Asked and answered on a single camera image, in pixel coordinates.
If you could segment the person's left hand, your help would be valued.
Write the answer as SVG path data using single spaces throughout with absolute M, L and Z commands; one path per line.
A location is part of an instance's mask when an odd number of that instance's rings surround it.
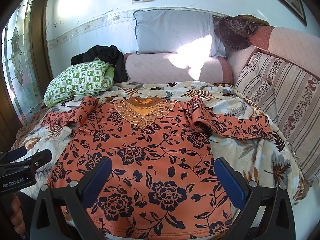
M 21 209 L 21 202 L 14 193 L 1 196 L 1 211 L 5 225 L 14 236 L 25 233 L 25 223 Z

